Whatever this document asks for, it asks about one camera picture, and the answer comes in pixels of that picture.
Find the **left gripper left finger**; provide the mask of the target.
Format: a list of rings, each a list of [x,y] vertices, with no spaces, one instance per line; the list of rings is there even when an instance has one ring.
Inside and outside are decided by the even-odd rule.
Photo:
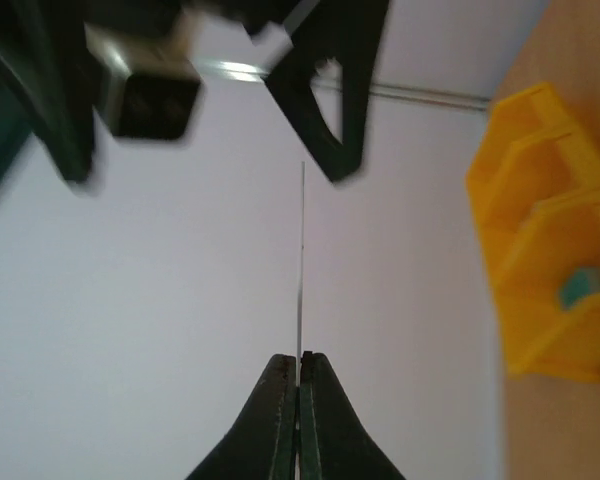
[[[268,361],[237,419],[191,479],[295,477],[296,359]]]

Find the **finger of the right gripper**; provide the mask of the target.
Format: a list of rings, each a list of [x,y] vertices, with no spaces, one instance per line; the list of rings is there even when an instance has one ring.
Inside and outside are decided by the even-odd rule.
[[[63,179],[93,171],[93,107],[81,1],[0,1],[0,84],[17,99]]]
[[[264,78],[269,93],[326,178],[342,182],[364,165],[369,96],[388,1],[319,1],[292,31],[292,47]],[[314,89],[340,94],[340,135]]]

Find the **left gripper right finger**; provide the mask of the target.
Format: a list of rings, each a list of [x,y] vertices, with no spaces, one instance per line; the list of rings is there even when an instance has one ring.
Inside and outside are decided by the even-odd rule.
[[[363,427],[323,353],[303,353],[298,420],[302,479],[403,477]]]

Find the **red circle white card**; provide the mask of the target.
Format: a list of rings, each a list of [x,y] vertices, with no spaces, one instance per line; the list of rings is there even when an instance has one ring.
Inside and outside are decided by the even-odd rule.
[[[297,284],[297,318],[296,318],[296,356],[298,363],[302,357],[303,329],[303,298],[304,298],[304,246],[305,246],[305,192],[306,192],[306,162],[301,164],[300,178],[300,218],[299,218],[299,255],[298,255],[298,284]]]

